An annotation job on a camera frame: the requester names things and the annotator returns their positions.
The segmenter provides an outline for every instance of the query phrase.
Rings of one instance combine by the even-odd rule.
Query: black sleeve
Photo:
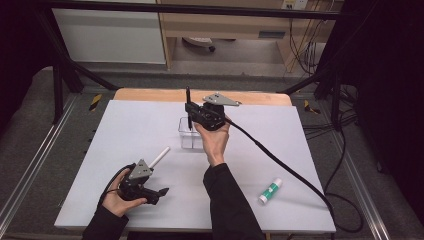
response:
[[[100,206],[94,213],[90,224],[82,234],[83,240],[118,240],[128,223],[128,218],[117,217],[105,207]]]
[[[211,199],[214,240],[265,239],[256,217],[227,164],[209,167],[203,179]]]

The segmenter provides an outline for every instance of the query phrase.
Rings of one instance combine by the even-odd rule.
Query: white rod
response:
[[[158,164],[158,162],[169,152],[169,150],[171,150],[171,148],[168,146],[166,147],[160,154],[159,156],[157,156],[157,158],[155,160],[153,160],[152,163],[150,163],[149,168],[154,168],[156,166],[156,164]]]

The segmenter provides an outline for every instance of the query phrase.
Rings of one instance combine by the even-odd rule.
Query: right hand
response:
[[[196,122],[194,123],[194,127],[200,133],[200,136],[202,136],[203,149],[208,156],[209,164],[215,167],[224,163],[224,151],[230,137],[228,134],[230,124],[226,122],[224,126],[215,131],[208,131]]]

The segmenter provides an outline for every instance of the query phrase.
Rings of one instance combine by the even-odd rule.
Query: white table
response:
[[[280,160],[322,191],[295,107],[242,105],[226,107],[230,118]],[[203,187],[208,167],[202,150],[182,149],[178,123],[185,117],[177,102],[109,102],[55,226],[88,225],[99,196],[121,167],[143,158],[149,164],[166,147],[171,151],[155,167],[146,187],[170,190],[156,206],[142,205],[127,216],[129,230],[210,231],[209,198]],[[312,190],[274,163],[235,128],[225,159],[264,232],[335,232],[330,213]],[[259,195],[275,177],[282,188],[265,206]]]

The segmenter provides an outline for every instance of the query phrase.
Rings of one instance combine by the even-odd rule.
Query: white glue stick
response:
[[[259,202],[261,202],[262,204],[266,204],[268,200],[272,198],[275,192],[281,187],[282,184],[283,181],[279,178],[276,178],[274,182],[269,185],[268,189],[266,189],[259,197]]]

